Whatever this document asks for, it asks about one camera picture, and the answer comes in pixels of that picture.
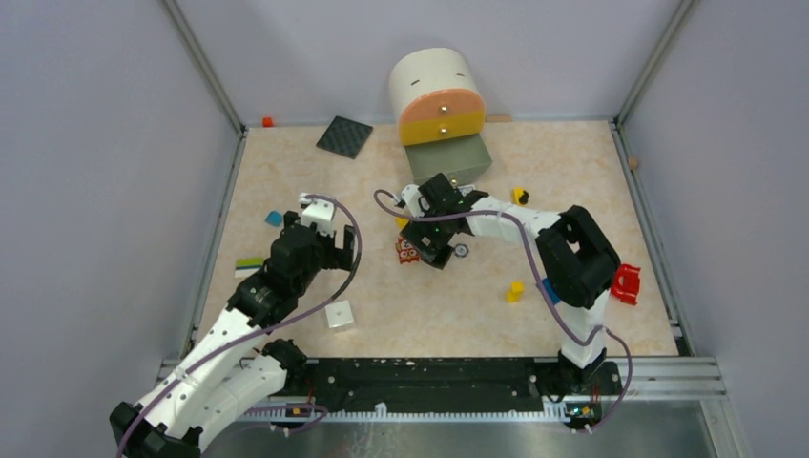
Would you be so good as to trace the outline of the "white cosmetic box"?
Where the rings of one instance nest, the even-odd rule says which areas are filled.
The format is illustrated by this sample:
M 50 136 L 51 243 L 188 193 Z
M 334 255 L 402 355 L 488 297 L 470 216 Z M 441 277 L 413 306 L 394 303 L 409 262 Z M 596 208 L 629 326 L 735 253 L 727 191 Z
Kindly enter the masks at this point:
M 350 301 L 332 302 L 324 308 L 328 328 L 342 332 L 356 324 Z

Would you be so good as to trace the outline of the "white round drawer organizer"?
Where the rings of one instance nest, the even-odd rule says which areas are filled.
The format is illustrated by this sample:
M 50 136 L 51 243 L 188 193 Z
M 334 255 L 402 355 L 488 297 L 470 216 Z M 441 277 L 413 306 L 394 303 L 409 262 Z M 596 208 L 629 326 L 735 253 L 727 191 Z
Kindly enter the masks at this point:
M 428 48 L 404 56 L 388 89 L 415 183 L 442 173 L 453 185 L 468 185 L 491 166 L 481 136 L 486 103 L 459 52 Z

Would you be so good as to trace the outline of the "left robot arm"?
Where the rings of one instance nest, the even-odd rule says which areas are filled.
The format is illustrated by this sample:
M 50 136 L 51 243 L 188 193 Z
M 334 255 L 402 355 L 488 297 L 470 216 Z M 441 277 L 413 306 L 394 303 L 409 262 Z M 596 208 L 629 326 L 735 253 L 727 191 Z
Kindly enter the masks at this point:
M 119 457 L 201 457 L 259 400 L 304 386 L 298 348 L 265 346 L 239 375 L 228 374 L 272 332 L 322 311 L 348 288 L 363 252 L 358 222 L 337 199 L 302 194 L 262 267 L 237 286 L 208 333 L 152 391 L 110 415 Z

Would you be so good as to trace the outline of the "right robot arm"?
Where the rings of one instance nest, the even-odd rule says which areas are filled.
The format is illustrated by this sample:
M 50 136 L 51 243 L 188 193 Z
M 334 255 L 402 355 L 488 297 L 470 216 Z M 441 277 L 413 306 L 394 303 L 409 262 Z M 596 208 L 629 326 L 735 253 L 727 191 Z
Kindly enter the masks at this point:
M 519 243 L 564 333 L 559 379 L 572 393 L 597 382 L 606 357 L 604 315 L 620 258 L 591 213 L 578 205 L 553 213 L 482 191 L 462 192 L 443 174 L 409 184 L 395 198 L 409 212 L 401 236 L 427 265 L 442 269 L 458 234 Z

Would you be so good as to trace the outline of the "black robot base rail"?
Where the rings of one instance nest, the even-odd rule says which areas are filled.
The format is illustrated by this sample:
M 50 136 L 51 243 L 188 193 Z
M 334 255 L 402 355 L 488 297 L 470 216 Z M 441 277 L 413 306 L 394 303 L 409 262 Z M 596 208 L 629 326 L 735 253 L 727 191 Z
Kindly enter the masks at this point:
M 616 396 L 617 364 L 591 372 L 548 358 L 415 358 L 311 360 L 294 370 L 270 402 L 312 402 L 330 413 L 540 413 L 563 401 Z

